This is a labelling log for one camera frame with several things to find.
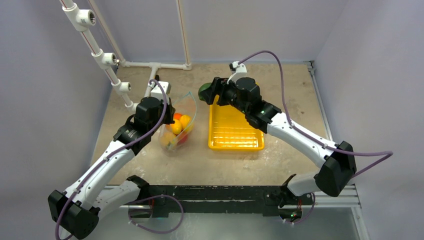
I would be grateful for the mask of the green avocado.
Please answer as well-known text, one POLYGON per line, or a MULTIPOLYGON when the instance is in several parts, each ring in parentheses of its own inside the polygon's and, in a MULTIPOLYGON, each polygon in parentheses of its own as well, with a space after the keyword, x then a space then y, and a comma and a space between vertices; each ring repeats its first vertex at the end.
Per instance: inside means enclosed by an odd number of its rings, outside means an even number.
POLYGON ((198 90, 198 98, 205 103, 208 103, 210 99, 209 89, 211 87, 211 84, 211 82, 204 83, 198 90))

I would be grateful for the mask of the orange fruit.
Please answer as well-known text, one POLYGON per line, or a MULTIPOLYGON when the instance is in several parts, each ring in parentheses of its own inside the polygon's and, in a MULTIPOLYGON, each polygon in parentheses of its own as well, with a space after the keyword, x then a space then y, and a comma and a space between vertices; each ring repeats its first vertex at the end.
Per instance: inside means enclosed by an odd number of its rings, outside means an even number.
POLYGON ((175 119, 175 120, 180 120, 180 118, 181 118, 181 116, 182 116, 182 114, 181 113, 174 113, 173 114, 173 118, 175 119))

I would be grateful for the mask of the clear zip top bag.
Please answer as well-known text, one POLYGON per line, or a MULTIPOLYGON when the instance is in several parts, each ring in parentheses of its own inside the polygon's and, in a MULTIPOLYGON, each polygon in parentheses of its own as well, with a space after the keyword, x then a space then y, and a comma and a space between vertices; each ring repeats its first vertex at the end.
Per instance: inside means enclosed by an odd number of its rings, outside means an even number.
POLYGON ((197 115, 197 102, 192 92, 172 104, 175 108, 173 123, 160 128, 159 144, 165 152, 174 152, 188 146, 197 115))

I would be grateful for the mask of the orange yellow mango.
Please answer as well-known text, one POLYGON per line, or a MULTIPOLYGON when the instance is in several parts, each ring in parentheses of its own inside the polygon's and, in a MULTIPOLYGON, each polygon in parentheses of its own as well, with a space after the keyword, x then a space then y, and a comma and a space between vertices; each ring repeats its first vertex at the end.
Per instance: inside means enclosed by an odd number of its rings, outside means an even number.
POLYGON ((192 130, 192 118, 187 115, 184 114, 179 118, 179 122, 181 123, 181 127, 185 132, 190 132, 192 130))

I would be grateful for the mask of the red apple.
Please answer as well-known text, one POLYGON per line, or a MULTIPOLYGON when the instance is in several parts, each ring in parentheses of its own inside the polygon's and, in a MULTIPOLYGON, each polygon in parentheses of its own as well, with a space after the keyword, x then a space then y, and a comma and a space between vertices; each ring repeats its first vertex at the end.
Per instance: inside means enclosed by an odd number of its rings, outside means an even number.
POLYGON ((187 134, 182 134, 178 137, 178 144, 182 145, 188 140, 189 136, 187 134))

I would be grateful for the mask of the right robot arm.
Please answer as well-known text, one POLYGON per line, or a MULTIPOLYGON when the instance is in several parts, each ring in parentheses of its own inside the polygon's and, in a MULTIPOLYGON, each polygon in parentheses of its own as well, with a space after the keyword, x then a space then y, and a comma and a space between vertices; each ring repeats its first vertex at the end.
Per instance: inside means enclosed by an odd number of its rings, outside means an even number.
POLYGON ((263 100, 253 78, 243 77, 233 82, 216 77, 203 84, 198 95, 208 105, 216 103, 237 109, 250 126, 286 142, 319 168, 316 173, 293 174, 283 183, 280 196, 288 204, 304 194, 319 191, 338 197, 357 171, 354 156, 345 154, 353 150, 351 144, 335 143, 296 126, 280 108, 263 100))

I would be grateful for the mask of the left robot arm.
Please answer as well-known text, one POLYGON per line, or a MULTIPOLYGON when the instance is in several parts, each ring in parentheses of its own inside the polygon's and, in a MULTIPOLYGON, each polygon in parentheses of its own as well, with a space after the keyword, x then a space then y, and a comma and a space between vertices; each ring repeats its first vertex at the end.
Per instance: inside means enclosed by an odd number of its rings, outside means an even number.
POLYGON ((54 234, 82 240, 90 235, 101 218, 118 207, 135 202, 142 205, 155 199, 150 184, 133 175, 108 193, 103 189, 128 162, 147 146, 154 133, 173 122, 175 108, 168 96, 144 97, 121 126, 100 158, 64 191, 54 190, 47 198, 54 234))

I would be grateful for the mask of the yellow plastic tray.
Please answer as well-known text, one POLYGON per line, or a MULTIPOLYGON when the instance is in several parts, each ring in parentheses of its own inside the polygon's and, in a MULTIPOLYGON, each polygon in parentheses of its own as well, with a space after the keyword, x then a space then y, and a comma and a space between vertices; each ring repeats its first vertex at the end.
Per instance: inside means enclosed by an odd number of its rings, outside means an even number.
POLYGON ((236 108, 218 105, 219 96, 209 106, 208 147, 214 151, 257 152, 265 147, 264 133, 253 128, 236 108))

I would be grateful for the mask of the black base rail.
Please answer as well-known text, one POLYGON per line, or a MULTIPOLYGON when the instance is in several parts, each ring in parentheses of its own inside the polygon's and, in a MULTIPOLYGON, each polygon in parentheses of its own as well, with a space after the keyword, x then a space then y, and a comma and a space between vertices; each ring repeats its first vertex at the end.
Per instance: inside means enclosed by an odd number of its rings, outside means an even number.
POLYGON ((264 217, 290 217, 295 211, 313 203, 312 194, 294 196, 283 185, 152 185, 139 176, 127 178, 140 189, 131 205, 147 205, 154 218, 171 213, 193 214, 261 214, 264 217))

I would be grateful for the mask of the white pvc pipe frame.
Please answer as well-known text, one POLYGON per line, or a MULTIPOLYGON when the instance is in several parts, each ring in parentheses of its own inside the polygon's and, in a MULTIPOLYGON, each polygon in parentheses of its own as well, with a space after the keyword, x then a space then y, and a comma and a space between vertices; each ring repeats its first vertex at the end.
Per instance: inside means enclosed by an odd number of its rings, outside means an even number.
POLYGON ((66 14, 75 30, 80 33, 81 37, 90 50, 91 56, 96 61, 99 68, 106 74, 113 90, 117 93, 118 96, 120 96, 124 106, 129 112, 134 113, 136 111, 136 106, 138 105, 128 96, 128 93, 131 91, 131 84, 129 82, 121 81, 115 74, 112 67, 123 66, 150 68, 151 77, 155 77, 159 69, 177 69, 184 71, 189 71, 192 69, 192 61, 189 54, 188 41, 185 30, 183 2, 181 0, 176 1, 176 7, 185 57, 185 63, 183 64, 126 61, 125 58, 121 56, 121 51, 119 50, 119 47, 117 46, 116 41, 113 38, 108 26, 103 23, 104 18, 101 14, 96 14, 96 11, 99 9, 93 0, 88 2, 90 5, 89 9, 80 9, 79 6, 72 0, 61 0, 60 3, 63 12, 66 14), (95 26, 97 22, 100 23, 115 52, 104 52, 99 47, 97 41, 90 31, 90 27, 95 26))

